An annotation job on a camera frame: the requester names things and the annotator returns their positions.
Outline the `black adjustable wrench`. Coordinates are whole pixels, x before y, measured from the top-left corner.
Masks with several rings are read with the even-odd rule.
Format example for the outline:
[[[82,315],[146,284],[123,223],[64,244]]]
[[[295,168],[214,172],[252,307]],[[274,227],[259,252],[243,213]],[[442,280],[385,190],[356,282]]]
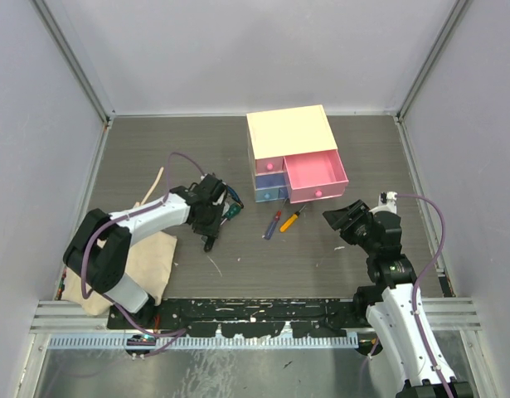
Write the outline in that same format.
[[[203,235],[202,241],[204,242],[203,249],[206,253],[210,253],[216,243],[216,237],[214,235]]]

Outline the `large pink drawer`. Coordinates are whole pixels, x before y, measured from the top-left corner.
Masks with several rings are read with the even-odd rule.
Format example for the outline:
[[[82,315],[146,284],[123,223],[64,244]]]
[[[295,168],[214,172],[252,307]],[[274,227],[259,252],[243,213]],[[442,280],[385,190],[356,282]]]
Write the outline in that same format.
[[[349,182],[337,149],[285,156],[284,177],[291,203],[340,197]]]

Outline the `cream drawer cabinet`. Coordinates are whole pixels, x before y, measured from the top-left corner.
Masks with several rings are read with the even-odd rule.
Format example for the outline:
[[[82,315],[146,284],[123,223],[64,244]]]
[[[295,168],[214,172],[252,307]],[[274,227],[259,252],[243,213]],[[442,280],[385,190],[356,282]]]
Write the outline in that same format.
[[[254,190],[258,158],[338,151],[328,117],[320,104],[248,113],[246,120]]]

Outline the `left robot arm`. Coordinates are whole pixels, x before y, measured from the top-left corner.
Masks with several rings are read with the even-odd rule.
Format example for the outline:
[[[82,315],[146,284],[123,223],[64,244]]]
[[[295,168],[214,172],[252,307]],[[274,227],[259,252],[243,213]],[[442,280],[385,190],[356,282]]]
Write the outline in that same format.
[[[159,231],[187,224],[206,238],[204,251],[210,251],[228,193],[225,182],[207,174],[190,187],[174,187],[166,198],[133,210],[89,211],[67,246],[63,263],[87,288],[121,305],[136,328],[147,328],[155,319],[155,308],[151,295],[125,273],[129,249]]]

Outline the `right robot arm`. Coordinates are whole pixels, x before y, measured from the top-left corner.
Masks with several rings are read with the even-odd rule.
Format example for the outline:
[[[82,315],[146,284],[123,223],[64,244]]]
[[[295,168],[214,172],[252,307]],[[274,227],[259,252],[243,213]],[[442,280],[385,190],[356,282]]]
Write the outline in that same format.
[[[458,381],[435,339],[425,314],[420,282],[402,252],[401,219],[396,194],[381,194],[378,206],[363,201],[323,218],[349,245],[367,254],[371,285],[353,296],[353,317],[372,326],[397,381],[399,397],[471,397],[466,381]]]

